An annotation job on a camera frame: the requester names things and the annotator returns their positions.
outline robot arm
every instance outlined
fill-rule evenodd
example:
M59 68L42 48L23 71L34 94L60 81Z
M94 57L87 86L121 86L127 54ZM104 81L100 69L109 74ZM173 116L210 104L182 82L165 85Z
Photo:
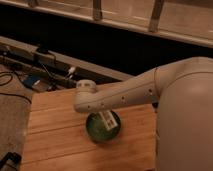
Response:
M74 108L77 112L91 113L155 103L183 64L184 61L181 61L154 68L104 91L97 91L91 80L81 80L77 83Z

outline glass window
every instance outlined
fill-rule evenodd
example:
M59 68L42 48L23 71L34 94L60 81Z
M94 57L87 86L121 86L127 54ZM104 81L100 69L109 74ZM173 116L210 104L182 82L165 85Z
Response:
M154 0L102 0L103 18L148 26Z
M213 39L212 0L167 0L159 29Z
M93 0L38 0L39 6L92 16Z

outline electrical wire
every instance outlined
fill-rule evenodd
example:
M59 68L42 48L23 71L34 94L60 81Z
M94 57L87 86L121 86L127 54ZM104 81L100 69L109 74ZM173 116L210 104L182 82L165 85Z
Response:
M12 166L10 164L6 163L6 165L9 166L10 168L14 169L15 171L18 171L18 169L16 167L14 167L14 166Z
M9 72L9 71L5 71L5 72L0 72L0 78L3 78L3 77L9 77L9 79L3 83L0 84L0 86L5 86L7 84L9 84L12 80L13 80L13 75L12 74L15 74L18 78L18 80L22 83L21 79L19 78L18 74L17 73L14 73L14 72ZM4 96L13 96L13 97L20 97L22 99L25 99L27 100L30 104L32 103L31 100L26 97L26 96L23 96L23 95L20 95L20 94L14 94L14 93L4 93L4 92L0 92L0 95L4 95Z

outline wood grain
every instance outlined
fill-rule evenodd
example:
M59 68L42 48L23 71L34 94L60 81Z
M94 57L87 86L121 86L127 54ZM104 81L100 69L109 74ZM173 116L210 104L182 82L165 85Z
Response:
M115 110L122 123L119 135L96 144L85 130L87 115L73 109L74 93L70 89L34 95L21 171L154 168L156 114L151 105Z

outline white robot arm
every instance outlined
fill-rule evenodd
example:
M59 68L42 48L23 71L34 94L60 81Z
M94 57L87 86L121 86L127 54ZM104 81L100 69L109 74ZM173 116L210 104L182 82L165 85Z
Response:
M194 57L154 68L97 91L77 83L74 108L91 113L159 102L158 171L213 170L213 60Z

